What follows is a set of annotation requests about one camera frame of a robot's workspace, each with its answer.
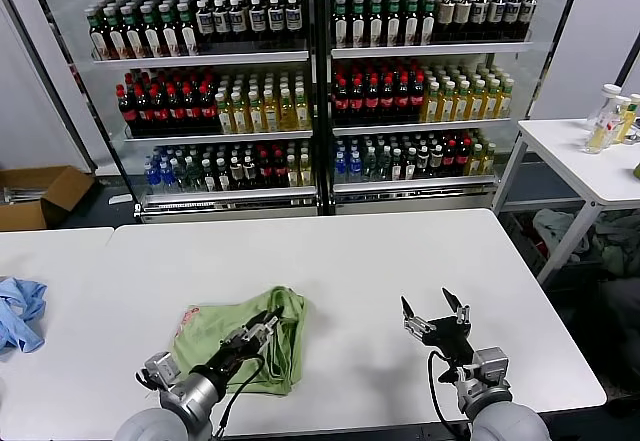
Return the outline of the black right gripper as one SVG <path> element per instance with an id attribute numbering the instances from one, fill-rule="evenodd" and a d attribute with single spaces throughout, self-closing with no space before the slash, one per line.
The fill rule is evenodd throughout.
<path id="1" fill-rule="evenodd" d="M 456 316 L 425 321 L 416 316 L 408 301 L 401 297 L 403 326 L 412 336 L 422 336 L 425 346 L 436 347 L 453 366 L 472 362 L 474 350 L 468 342 L 471 332 L 470 306 L 463 305 L 456 295 L 442 288 L 443 295 Z"/>

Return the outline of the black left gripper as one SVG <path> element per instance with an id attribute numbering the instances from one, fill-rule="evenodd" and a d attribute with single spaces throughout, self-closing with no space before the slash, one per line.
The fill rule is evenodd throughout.
<path id="1" fill-rule="evenodd" d="M 240 330 L 229 334 L 207 362 L 194 366 L 189 373 L 214 374 L 231 379 L 246 360 L 257 355 L 269 342 L 283 313 L 284 307 L 277 306 L 274 310 L 256 314 Z"/>

